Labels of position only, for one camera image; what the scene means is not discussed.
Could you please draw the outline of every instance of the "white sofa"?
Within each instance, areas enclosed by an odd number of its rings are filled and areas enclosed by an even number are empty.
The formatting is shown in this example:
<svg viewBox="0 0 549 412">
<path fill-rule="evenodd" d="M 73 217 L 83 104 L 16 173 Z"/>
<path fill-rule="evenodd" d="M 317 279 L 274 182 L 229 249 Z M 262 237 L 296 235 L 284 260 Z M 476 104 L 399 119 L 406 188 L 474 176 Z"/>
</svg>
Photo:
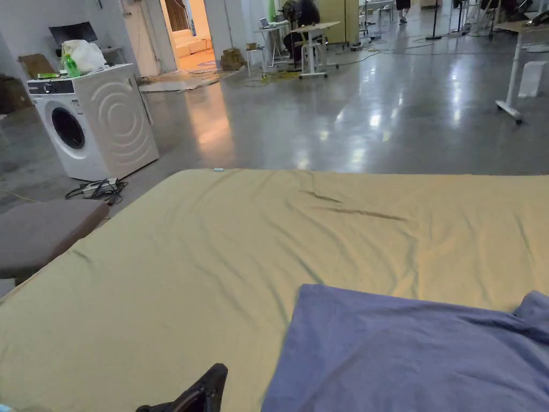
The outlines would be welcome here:
<svg viewBox="0 0 549 412">
<path fill-rule="evenodd" d="M 176 44 L 177 57 L 185 57 L 189 54 L 211 49 L 210 37 L 193 36 L 189 29 L 172 32 Z"/>
</svg>

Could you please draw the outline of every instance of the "white plastic bag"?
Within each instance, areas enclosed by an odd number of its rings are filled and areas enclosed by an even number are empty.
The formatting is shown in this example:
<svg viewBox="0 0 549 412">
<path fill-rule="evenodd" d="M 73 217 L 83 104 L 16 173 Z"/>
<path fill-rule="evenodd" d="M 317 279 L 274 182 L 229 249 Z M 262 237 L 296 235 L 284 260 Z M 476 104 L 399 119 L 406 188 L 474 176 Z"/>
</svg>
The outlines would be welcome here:
<svg viewBox="0 0 549 412">
<path fill-rule="evenodd" d="M 63 43 L 63 55 L 70 54 L 80 73 L 101 70 L 107 64 L 103 53 L 94 43 L 86 40 L 68 40 Z"/>
</svg>

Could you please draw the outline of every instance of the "gray cushion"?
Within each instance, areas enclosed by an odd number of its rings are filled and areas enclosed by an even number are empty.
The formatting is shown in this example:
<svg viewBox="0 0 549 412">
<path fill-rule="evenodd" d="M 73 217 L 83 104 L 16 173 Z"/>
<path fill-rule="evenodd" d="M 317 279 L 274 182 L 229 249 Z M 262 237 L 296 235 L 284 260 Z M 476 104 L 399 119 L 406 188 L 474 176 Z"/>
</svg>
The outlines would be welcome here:
<svg viewBox="0 0 549 412">
<path fill-rule="evenodd" d="M 103 201 L 26 203 L 0 215 L 0 279 L 24 280 L 85 237 L 109 212 Z"/>
</svg>

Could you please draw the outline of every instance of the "washing machine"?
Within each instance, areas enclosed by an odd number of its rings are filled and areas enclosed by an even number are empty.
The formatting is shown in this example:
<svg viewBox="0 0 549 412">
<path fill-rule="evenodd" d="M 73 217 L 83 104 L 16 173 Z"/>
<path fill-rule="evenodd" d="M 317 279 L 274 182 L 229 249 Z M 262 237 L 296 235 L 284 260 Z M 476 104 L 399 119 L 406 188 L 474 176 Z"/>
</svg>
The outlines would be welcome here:
<svg viewBox="0 0 549 412">
<path fill-rule="evenodd" d="M 70 177 L 121 179 L 158 159 L 132 64 L 27 84 Z"/>
</svg>

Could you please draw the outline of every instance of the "blue blanket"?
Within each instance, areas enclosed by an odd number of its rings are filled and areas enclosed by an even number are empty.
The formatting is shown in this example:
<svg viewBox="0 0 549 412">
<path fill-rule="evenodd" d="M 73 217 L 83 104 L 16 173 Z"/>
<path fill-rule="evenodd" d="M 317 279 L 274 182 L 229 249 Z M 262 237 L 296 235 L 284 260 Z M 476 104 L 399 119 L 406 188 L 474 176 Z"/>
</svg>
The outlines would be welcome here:
<svg viewBox="0 0 549 412">
<path fill-rule="evenodd" d="M 303 285 L 262 412 L 337 411 L 549 411 L 549 298 L 510 314 Z"/>
</svg>

